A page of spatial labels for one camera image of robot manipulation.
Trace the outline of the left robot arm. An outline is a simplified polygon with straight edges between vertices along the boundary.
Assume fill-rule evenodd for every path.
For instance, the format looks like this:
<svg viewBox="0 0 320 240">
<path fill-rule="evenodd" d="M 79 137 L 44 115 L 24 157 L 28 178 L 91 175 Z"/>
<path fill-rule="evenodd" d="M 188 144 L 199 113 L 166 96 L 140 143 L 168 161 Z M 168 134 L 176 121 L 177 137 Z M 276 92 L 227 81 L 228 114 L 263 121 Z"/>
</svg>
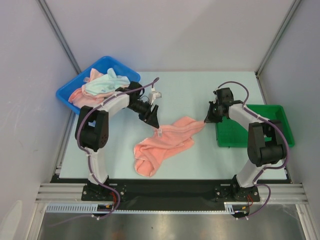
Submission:
<svg viewBox="0 0 320 240">
<path fill-rule="evenodd" d="M 152 83 L 142 86 L 132 81 L 128 87 L 119 87 L 96 107 L 83 106 L 80 109 L 75 130 L 78 147 L 85 152 L 88 161 L 88 181 L 95 186 L 92 194 L 99 200 L 105 200 L 110 195 L 108 186 L 109 175 L 105 167 L 103 148 L 109 139 L 109 121 L 120 110 L 128 108 L 138 114 L 141 121 L 156 129 L 160 127 L 158 108 L 154 104 L 162 94 L 155 90 Z"/>
</svg>

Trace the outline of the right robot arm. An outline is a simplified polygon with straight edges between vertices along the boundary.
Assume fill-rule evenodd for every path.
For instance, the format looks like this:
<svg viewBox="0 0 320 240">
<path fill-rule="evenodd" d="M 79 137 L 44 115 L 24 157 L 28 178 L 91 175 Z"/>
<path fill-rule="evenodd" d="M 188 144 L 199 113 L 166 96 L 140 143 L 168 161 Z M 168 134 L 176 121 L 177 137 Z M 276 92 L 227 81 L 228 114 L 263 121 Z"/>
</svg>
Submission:
<svg viewBox="0 0 320 240">
<path fill-rule="evenodd" d="M 205 123 L 221 123 L 223 118 L 240 124 L 248 133 L 248 161 L 236 174 L 230 186 L 230 195 L 236 201 L 248 196 L 265 170 L 284 168 L 290 157 L 289 144 L 283 134 L 283 124 L 270 120 L 247 107 L 244 101 L 234 100 L 230 88 L 218 88 L 215 100 L 209 102 Z"/>
</svg>

